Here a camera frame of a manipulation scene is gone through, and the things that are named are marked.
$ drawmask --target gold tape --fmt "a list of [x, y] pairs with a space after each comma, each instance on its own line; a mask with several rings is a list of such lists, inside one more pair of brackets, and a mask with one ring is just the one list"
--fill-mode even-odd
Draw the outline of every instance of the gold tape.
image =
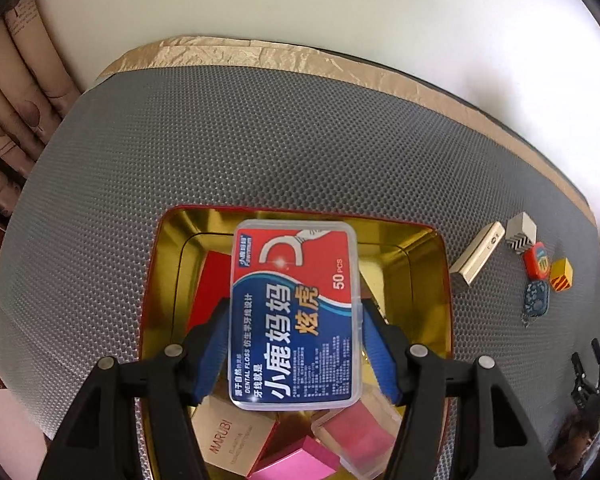
[[326, 54], [314, 48], [267, 41], [181, 36], [140, 46], [109, 65], [96, 84], [118, 72], [174, 66], [245, 66], [285, 70], [351, 83], [410, 101], [480, 132], [549, 179], [595, 226], [580, 193], [544, 158], [483, 113], [407, 76], [377, 66]]

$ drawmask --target metal bolt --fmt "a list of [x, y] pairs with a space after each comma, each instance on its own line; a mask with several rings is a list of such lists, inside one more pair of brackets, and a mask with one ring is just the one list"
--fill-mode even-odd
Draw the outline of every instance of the metal bolt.
[[493, 368], [496, 365], [496, 361], [494, 361], [493, 357], [491, 357], [491, 356], [481, 355], [478, 358], [478, 364], [482, 368], [486, 368], [487, 370], [490, 370], [491, 368]]
[[426, 357], [429, 350], [427, 350], [427, 347], [424, 345], [411, 345], [409, 352], [414, 357]]
[[107, 357], [103, 357], [102, 359], [100, 359], [98, 361], [98, 368], [100, 370], [109, 370], [110, 368], [113, 368], [113, 365], [116, 362], [114, 361], [113, 357], [107, 356]]
[[182, 354], [182, 346], [180, 345], [169, 345], [164, 349], [164, 353], [169, 357], [178, 357]]

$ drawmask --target red and blue label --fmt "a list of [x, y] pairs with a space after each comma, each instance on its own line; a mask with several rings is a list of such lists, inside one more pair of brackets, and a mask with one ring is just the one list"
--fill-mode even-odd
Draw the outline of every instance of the red and blue label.
[[353, 326], [347, 233], [239, 228], [233, 262], [232, 399], [275, 405], [349, 399]]

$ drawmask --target gray textured mat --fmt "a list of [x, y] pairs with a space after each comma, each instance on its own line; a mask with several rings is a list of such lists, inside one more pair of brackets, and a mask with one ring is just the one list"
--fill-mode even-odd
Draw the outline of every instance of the gray textured mat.
[[[546, 446], [572, 408], [571, 353], [596, 373], [598, 233], [526, 162], [435, 112], [343, 82], [256, 68], [144, 70], [78, 101], [4, 239], [0, 376], [48, 434], [98, 357], [136, 357], [157, 222], [184, 203], [425, 223], [442, 233], [450, 261], [487, 222], [526, 210], [549, 254], [571, 260], [574, 287], [525, 329], [522, 259], [502, 244], [454, 298], [456, 357], [493, 355]], [[448, 441], [441, 477], [451, 451]]]

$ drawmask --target plastic case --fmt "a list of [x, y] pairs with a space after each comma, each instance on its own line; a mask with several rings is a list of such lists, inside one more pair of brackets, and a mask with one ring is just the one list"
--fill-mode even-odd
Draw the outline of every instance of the plastic case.
[[350, 473], [360, 480], [371, 480], [385, 470], [401, 421], [381, 391], [364, 384], [358, 402], [318, 415], [311, 429], [321, 443], [340, 456]]
[[362, 392], [355, 231], [247, 220], [232, 251], [228, 378], [245, 410], [323, 410]]

